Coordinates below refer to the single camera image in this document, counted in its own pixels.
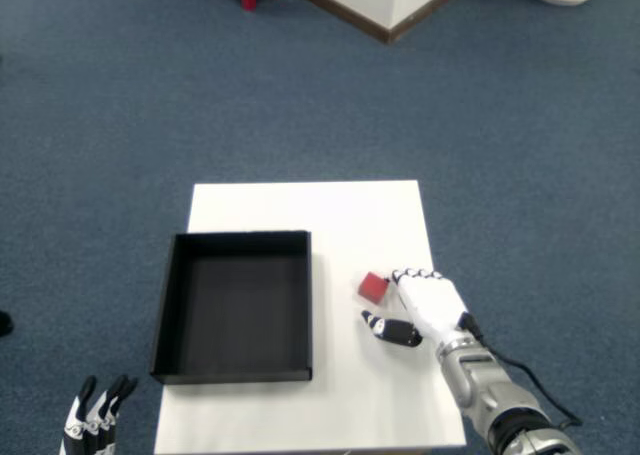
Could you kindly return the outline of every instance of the open black box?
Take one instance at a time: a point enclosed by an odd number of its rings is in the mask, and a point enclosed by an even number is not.
[[[164,384],[310,380],[311,234],[179,234],[151,375]]]

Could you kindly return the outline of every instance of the red cube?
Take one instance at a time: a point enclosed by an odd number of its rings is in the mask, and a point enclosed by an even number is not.
[[[358,288],[358,294],[378,305],[387,292],[389,282],[384,278],[369,272]]]

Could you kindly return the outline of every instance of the brown baseboard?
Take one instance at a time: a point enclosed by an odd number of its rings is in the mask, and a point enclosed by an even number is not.
[[[335,0],[309,1],[345,22],[354,25],[363,32],[380,40],[382,43],[393,43],[400,36],[408,32],[413,26],[431,15],[449,0],[430,0],[392,28],[383,27],[382,25],[374,22],[373,20],[369,20],[367,17],[339,2],[336,2]]]

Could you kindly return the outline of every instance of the silver robotic arm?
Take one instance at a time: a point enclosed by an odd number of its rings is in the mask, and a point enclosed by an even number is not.
[[[437,272],[408,269],[394,272],[392,282],[415,329],[434,343],[458,407],[493,455],[581,455],[536,398],[511,381],[495,352],[482,343],[450,280]],[[384,339],[384,334],[377,336]]]
[[[458,407],[494,455],[581,455],[471,334],[442,347],[438,360]]]

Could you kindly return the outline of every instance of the white table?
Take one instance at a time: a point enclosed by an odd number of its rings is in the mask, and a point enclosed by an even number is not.
[[[313,380],[165,386],[156,454],[464,445],[460,414],[423,342],[377,340],[356,294],[368,271],[432,268],[416,181],[196,185],[189,232],[312,232]]]

